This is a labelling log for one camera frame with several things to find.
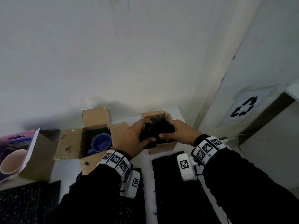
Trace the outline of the person's left hand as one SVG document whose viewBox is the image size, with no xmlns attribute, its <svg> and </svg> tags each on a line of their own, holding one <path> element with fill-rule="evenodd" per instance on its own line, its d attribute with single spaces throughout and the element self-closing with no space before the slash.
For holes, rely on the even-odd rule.
<svg viewBox="0 0 299 224">
<path fill-rule="evenodd" d="M 145 129 L 145 124 L 151 124 L 150 119 L 140 119 L 130 126 L 123 134 L 116 150 L 125 152 L 131 159 L 140 154 L 144 147 L 140 147 L 140 133 Z"/>
</svg>

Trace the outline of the person's right hand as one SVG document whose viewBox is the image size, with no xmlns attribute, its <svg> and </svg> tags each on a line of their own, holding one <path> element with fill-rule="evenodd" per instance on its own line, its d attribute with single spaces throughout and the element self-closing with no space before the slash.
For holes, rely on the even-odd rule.
<svg viewBox="0 0 299 224">
<path fill-rule="evenodd" d="M 175 141 L 194 146 L 195 140 L 202 135 L 201 132 L 196 131 L 181 120 L 168 120 L 168 122 L 175 128 Z"/>
</svg>

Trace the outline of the black foam padding piece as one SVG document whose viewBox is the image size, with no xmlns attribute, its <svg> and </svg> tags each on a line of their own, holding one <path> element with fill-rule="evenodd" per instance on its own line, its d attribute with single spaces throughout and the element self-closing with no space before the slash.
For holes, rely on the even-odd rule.
<svg viewBox="0 0 299 224">
<path fill-rule="evenodd" d="M 151 124 L 145 124 L 145 129 L 141 131 L 139 139 L 140 142 L 144 141 L 147 138 L 155 138 L 156 140 L 152 143 L 149 143 L 144 149 L 151 149 L 156 147 L 158 144 L 172 143 L 175 140 L 170 139 L 166 141 L 165 139 L 161 139 L 159 134 L 161 133 L 173 133 L 175 132 L 174 126 L 169 123 L 166 119 L 151 120 Z"/>
</svg>

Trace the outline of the person's right forearm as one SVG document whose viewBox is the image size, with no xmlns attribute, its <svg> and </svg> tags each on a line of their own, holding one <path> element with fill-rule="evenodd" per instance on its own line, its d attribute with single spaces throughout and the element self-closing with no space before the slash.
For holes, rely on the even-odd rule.
<svg viewBox="0 0 299 224">
<path fill-rule="evenodd" d="M 299 224 L 299 199 L 237 152 L 216 152 L 203 176 L 232 224 Z"/>
</svg>

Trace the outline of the person's left forearm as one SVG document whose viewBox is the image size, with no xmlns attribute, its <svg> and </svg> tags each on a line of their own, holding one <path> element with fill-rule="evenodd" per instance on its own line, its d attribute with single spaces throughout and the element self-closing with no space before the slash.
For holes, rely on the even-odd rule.
<svg viewBox="0 0 299 224">
<path fill-rule="evenodd" d="M 73 184 L 45 224 L 116 224 L 121 181 L 114 168 L 99 164 Z"/>
</svg>

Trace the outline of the small cardboard box orange flap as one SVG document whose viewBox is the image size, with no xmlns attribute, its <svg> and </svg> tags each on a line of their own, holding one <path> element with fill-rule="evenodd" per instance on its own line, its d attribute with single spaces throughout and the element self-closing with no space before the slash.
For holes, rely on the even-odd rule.
<svg viewBox="0 0 299 224">
<path fill-rule="evenodd" d="M 156 119 L 156 120 L 160 120 L 160 119 L 166 119 L 168 120 L 172 120 L 172 117 L 170 115 L 170 113 L 159 110 L 159 111 L 154 111 L 154 112 L 149 112 L 149 113 L 143 113 L 142 114 L 144 119 Z M 172 143 L 165 143 L 165 144 L 158 144 L 156 147 L 148 149 L 149 150 L 149 154 L 153 155 L 153 154 L 158 154 L 158 153 L 163 153 L 163 152 L 167 152 L 167 151 L 172 151 L 174 149 L 174 147 L 176 146 L 177 142 L 172 142 Z"/>
</svg>

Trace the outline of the left wristband with marker tags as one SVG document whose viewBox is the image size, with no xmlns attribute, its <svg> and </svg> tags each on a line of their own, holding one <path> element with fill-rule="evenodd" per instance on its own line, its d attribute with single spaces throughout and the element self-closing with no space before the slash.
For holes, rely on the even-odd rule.
<svg viewBox="0 0 299 224">
<path fill-rule="evenodd" d="M 129 162 L 126 156 L 115 150 L 108 150 L 96 167 L 99 165 L 107 165 L 116 170 L 121 177 L 122 183 L 127 183 L 133 169 L 133 164 Z"/>
</svg>

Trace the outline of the wristband with marker tags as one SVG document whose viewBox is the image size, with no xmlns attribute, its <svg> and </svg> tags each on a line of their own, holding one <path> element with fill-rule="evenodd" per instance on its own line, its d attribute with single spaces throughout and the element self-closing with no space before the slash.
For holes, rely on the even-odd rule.
<svg viewBox="0 0 299 224">
<path fill-rule="evenodd" d="M 121 177 L 122 183 L 127 183 L 133 169 L 133 164 L 129 162 L 126 156 L 115 150 L 108 150 L 96 167 L 99 165 L 107 165 L 116 170 Z"/>
<path fill-rule="evenodd" d="M 200 135 L 193 143 L 195 148 L 192 150 L 190 158 L 199 165 L 206 165 L 218 151 L 222 149 L 231 150 L 225 142 L 225 140 L 220 140 L 214 136 Z"/>
</svg>

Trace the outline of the right wristband with marker tags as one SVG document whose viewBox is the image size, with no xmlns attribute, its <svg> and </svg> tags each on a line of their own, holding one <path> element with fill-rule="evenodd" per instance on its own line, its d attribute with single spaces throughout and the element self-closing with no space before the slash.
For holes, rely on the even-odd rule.
<svg viewBox="0 0 299 224">
<path fill-rule="evenodd" d="M 214 136 L 200 135 L 193 143 L 195 148 L 192 150 L 190 158 L 199 165 L 206 165 L 218 151 L 222 149 L 231 150 L 225 142 L 225 140 L 220 140 Z"/>
</svg>

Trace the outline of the black foam mat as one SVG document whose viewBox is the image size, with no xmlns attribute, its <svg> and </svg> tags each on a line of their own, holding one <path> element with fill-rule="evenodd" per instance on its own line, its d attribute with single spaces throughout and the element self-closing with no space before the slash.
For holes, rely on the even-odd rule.
<svg viewBox="0 0 299 224">
<path fill-rule="evenodd" d="M 152 160 L 158 224 L 221 224 L 200 180 L 183 181 L 179 151 Z"/>
<path fill-rule="evenodd" d="M 134 199 L 119 196 L 119 209 L 115 224 L 146 224 L 144 183 L 141 168 L 133 168 L 140 173 L 137 193 Z"/>
<path fill-rule="evenodd" d="M 0 191 L 0 224 L 44 224 L 57 207 L 61 181 L 38 181 Z"/>
</svg>

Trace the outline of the open brown cardboard box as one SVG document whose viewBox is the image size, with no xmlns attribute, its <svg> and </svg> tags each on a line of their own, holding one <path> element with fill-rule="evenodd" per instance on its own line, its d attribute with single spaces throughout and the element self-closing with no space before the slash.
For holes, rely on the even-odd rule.
<svg viewBox="0 0 299 224">
<path fill-rule="evenodd" d="M 84 124 L 83 128 L 61 131 L 58 148 L 53 159 L 77 159 L 80 161 L 82 174 L 88 175 L 95 169 L 107 150 L 114 150 L 119 145 L 120 139 L 129 125 L 127 122 L 110 124 L 106 107 L 83 110 L 82 122 Z M 96 136 L 102 133 L 111 138 L 108 140 L 110 143 L 107 146 L 102 146 L 100 143 L 99 146 L 103 150 L 99 152 L 88 152 L 92 150 L 92 143 L 95 142 Z"/>
</svg>

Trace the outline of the paper sign with recycling symbol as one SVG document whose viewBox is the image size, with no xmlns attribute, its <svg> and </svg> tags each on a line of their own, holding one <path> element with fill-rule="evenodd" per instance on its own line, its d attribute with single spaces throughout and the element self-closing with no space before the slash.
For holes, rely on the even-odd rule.
<svg viewBox="0 0 299 224">
<path fill-rule="evenodd" d="M 276 86 L 271 86 L 240 92 L 234 104 L 220 121 L 219 126 L 245 120 L 275 89 Z"/>
</svg>

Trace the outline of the grey recycling bin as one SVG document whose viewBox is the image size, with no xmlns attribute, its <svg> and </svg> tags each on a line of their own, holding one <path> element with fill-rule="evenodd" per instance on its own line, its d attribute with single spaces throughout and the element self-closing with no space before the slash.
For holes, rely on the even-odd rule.
<svg viewBox="0 0 299 224">
<path fill-rule="evenodd" d="M 299 198 L 299 78 L 287 89 L 294 101 L 241 144 L 245 158 Z"/>
</svg>

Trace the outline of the pink printed mug box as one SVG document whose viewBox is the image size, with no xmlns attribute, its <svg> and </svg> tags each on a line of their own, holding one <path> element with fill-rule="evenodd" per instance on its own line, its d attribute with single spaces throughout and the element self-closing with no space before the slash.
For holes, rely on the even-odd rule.
<svg viewBox="0 0 299 224">
<path fill-rule="evenodd" d="M 59 130 L 38 128 L 0 137 L 0 164 L 12 152 L 27 150 L 27 156 L 18 173 L 14 175 L 0 173 L 0 191 L 37 181 L 49 182 L 59 135 Z"/>
</svg>

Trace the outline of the pink ceramic mug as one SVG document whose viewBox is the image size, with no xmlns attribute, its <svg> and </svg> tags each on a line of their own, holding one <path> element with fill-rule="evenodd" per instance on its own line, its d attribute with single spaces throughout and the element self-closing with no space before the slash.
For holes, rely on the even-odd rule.
<svg viewBox="0 0 299 224">
<path fill-rule="evenodd" d="M 27 150 L 20 149 L 9 154 L 0 164 L 0 173 L 4 175 L 14 175 L 21 169 Z"/>
</svg>

